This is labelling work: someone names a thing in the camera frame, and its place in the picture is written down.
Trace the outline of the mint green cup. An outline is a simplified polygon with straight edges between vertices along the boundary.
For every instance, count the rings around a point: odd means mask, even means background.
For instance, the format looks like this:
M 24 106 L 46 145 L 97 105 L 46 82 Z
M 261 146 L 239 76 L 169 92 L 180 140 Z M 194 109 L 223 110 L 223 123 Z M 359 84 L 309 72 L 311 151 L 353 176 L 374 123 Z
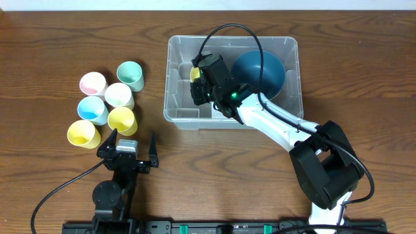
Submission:
M 133 92 L 144 88 L 144 74 L 142 67 L 133 61 L 123 62 L 116 71 L 117 78 L 130 87 Z

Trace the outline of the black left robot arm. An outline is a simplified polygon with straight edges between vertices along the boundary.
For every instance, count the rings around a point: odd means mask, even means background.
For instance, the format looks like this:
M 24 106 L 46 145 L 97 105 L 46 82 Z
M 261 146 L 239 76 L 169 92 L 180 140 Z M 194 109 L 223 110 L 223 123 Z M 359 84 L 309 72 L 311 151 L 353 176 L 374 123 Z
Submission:
M 89 233 L 143 233 L 141 221 L 129 216 L 139 174 L 148 174 L 158 164 L 137 159 L 138 142 L 118 140 L 116 129 L 97 149 L 103 165 L 113 172 L 111 180 L 100 182 L 92 193 L 96 206 Z

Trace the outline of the cream white cup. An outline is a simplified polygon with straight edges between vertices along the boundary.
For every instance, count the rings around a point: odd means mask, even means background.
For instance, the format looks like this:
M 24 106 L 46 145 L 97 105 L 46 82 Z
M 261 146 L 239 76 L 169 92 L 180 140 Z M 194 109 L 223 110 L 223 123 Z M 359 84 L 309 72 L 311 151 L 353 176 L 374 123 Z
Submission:
M 131 89 L 124 83 L 111 84 L 105 91 L 105 101 L 116 107 L 127 107 L 133 109 L 135 101 Z

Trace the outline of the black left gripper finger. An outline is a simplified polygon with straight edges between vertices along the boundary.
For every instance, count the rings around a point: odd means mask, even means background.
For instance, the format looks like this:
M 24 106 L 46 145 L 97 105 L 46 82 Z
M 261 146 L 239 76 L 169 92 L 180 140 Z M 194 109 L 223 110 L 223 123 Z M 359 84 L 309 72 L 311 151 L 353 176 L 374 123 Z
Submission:
M 155 133 L 152 134 L 151 142 L 149 146 L 149 161 L 150 166 L 153 168 L 159 167 L 159 158 L 157 154 L 157 148 L 156 148 L 156 135 Z
M 114 129 L 110 136 L 98 147 L 96 155 L 101 159 L 111 159 L 116 151 L 118 130 Z

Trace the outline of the light blue cup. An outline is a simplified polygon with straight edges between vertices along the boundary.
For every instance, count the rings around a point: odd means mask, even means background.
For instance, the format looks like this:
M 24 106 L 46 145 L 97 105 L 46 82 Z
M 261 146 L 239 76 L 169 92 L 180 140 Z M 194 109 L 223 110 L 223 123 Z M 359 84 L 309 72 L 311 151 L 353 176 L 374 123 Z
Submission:
M 104 101 L 96 96 L 83 98 L 77 106 L 78 115 L 94 125 L 105 125 L 108 122 L 109 111 Z

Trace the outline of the pink cup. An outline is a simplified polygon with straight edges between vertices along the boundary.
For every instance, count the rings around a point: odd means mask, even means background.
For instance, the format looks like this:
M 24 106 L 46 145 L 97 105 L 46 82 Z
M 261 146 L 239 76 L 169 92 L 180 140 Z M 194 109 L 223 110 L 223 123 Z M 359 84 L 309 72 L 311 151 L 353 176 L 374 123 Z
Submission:
M 82 76 L 79 81 L 79 88 L 82 93 L 88 96 L 96 96 L 105 100 L 105 91 L 108 84 L 103 74 L 93 71 Z

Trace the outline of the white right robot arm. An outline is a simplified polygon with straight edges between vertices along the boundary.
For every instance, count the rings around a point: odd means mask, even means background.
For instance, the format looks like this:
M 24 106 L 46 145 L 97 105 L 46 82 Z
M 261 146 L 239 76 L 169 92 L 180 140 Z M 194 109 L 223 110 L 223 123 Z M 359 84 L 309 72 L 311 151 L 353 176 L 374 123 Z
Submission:
M 311 200 L 309 223 L 344 223 L 345 207 L 363 168 L 343 130 L 319 125 L 272 102 L 285 83 L 280 60 L 267 51 L 238 56 L 232 67 L 217 53 L 187 61 L 169 55 L 164 117 L 180 129 L 256 129 L 288 151 L 296 178 Z

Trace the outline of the yellow bowl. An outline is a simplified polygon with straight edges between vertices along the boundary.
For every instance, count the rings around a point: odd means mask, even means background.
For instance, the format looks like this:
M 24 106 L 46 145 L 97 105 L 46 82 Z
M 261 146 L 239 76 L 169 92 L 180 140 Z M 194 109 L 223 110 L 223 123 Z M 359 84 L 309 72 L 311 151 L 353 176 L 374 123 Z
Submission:
M 200 69 L 198 67 L 192 67 L 190 70 L 190 81 L 193 83 L 196 79 L 199 79 L 200 77 Z

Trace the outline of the dark blue bowl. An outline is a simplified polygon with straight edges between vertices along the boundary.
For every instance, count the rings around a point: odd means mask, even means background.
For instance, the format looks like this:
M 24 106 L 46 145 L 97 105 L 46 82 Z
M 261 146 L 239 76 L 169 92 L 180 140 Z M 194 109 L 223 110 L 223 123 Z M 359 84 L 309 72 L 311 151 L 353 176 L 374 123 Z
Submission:
M 268 51 L 263 51 L 263 76 L 261 92 L 268 98 L 275 98 L 285 84 L 285 68 L 278 57 Z M 260 52 L 249 51 L 240 55 L 231 67 L 231 74 L 240 83 L 259 86 L 261 68 Z

